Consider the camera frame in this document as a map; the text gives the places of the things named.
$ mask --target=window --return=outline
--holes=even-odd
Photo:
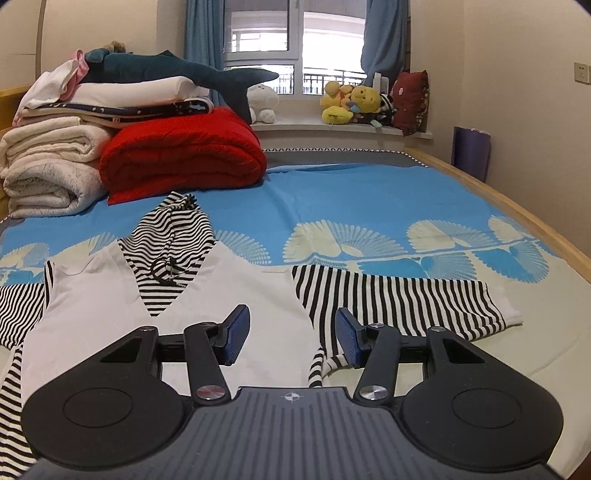
[[[226,68],[262,67],[280,94],[321,95],[330,80],[357,85],[366,0],[225,0]]]

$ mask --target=window pane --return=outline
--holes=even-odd
[[[263,85],[268,85],[277,93],[282,95],[294,93],[294,66],[293,65],[243,65],[239,67],[229,67],[231,69],[245,69],[245,68],[260,68],[276,72],[279,78],[270,82],[265,82]]]
[[[286,51],[289,0],[225,0],[224,50]]]
[[[310,8],[323,9],[324,12],[304,11],[304,93],[312,95],[321,95],[324,85],[330,80],[357,85],[365,79],[361,69],[361,51],[366,1],[339,2],[337,7],[345,7],[339,14],[326,12],[339,10],[331,7],[332,3],[328,0],[324,3],[324,8],[318,4]]]

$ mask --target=shark plush toy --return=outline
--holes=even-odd
[[[248,88],[279,76],[264,69],[217,70],[180,59],[168,50],[158,55],[135,55],[97,48],[86,53],[85,59],[89,71],[81,83],[138,83],[183,76],[195,85],[219,92],[228,107],[247,124],[252,122],[246,98]]]

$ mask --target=mattress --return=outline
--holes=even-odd
[[[261,265],[314,262],[369,274],[464,278],[503,287],[522,326],[478,346],[546,387],[564,412],[550,464],[570,475],[591,449],[591,287],[539,239],[458,182],[402,153],[270,151],[264,180],[194,192],[217,238]],[[128,235],[163,197],[0,225],[0,284],[32,283],[47,258],[86,257]],[[332,385],[355,387],[344,369]],[[421,380],[403,365],[397,393]]]

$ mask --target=curtain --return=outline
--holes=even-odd
[[[185,58],[223,70],[223,1],[188,0]],[[223,105],[213,91],[214,105]]]
[[[394,83],[404,68],[407,38],[408,0],[367,0],[365,43],[361,68],[367,75],[364,84],[371,85],[374,73]]]

